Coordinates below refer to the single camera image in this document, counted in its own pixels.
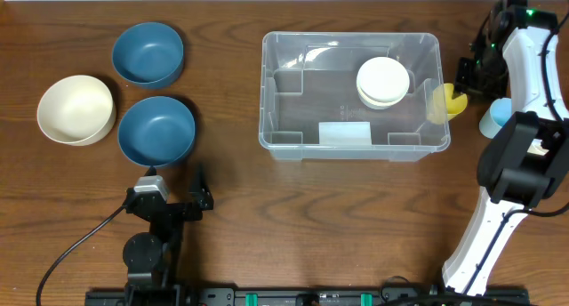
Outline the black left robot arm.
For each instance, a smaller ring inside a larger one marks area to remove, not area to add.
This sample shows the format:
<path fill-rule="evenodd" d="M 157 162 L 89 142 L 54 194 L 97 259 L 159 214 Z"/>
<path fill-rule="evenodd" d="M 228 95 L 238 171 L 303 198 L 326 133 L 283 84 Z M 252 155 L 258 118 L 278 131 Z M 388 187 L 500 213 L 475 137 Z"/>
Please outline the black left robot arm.
<path fill-rule="evenodd" d="M 200 221 L 212 210 L 214 200 L 200 165 L 191 182 L 185 203 L 168 203 L 170 191 L 164 178 L 150 167 L 127 190 L 125 211 L 149 223 L 149 231 L 132 236 L 124 245 L 127 267 L 124 304 L 184 305 L 186 289 L 176 282 L 183 227 Z"/>

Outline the white plastic bowl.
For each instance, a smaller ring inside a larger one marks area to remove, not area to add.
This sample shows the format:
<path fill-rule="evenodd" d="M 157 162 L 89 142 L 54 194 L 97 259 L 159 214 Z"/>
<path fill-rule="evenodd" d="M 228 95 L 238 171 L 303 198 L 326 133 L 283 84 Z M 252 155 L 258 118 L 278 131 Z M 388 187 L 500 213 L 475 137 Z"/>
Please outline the white plastic bowl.
<path fill-rule="evenodd" d="M 403 99 L 410 88 L 406 68 L 389 57 L 366 61 L 357 72 L 357 90 L 361 95 L 379 102 Z"/>

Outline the grey plastic bowl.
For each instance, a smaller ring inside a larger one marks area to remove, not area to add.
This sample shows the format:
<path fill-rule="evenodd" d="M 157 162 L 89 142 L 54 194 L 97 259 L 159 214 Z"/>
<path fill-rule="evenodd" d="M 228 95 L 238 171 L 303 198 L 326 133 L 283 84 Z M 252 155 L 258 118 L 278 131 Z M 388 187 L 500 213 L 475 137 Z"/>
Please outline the grey plastic bowl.
<path fill-rule="evenodd" d="M 382 109 L 388 109 L 388 108 L 394 106 L 395 104 L 379 104 L 378 105 L 378 104 L 364 103 L 364 105 L 370 109 L 382 110 Z"/>

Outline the yellow plastic bowl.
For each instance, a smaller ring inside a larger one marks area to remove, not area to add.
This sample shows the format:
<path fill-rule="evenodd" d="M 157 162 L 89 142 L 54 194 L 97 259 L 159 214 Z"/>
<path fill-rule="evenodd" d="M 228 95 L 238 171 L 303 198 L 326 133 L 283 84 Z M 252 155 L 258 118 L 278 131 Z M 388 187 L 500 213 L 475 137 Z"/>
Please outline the yellow plastic bowl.
<path fill-rule="evenodd" d="M 358 97 L 363 103 L 378 104 L 378 105 L 379 104 L 397 104 L 402 100 L 402 99 L 399 99 L 397 101 L 391 101 L 391 102 L 379 102 L 379 101 L 375 101 L 373 99 L 368 98 L 366 95 L 359 94 Z"/>

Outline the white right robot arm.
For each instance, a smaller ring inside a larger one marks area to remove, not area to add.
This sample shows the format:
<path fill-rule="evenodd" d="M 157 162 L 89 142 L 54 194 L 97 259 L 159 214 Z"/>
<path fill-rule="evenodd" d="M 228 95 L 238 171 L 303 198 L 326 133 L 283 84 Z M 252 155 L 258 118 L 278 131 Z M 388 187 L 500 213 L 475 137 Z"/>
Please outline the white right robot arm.
<path fill-rule="evenodd" d="M 455 91 L 496 100 L 508 95 L 512 114 L 478 161 L 477 207 L 442 268 L 445 289 L 482 296 L 488 276 L 517 225 L 551 197 L 568 172 L 568 110 L 557 73 L 557 35 L 566 20 L 500 0 L 459 61 Z"/>

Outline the yellow plastic cup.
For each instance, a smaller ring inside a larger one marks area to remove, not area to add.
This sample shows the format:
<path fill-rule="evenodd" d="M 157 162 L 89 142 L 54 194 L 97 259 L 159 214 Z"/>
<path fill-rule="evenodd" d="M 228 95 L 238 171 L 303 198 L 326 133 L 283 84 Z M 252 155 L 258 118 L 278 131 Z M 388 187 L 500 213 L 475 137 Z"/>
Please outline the yellow plastic cup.
<path fill-rule="evenodd" d="M 440 85 L 427 98 L 427 119 L 435 125 L 441 125 L 461 114 L 468 102 L 468 96 L 465 93 L 457 93 L 453 84 Z"/>

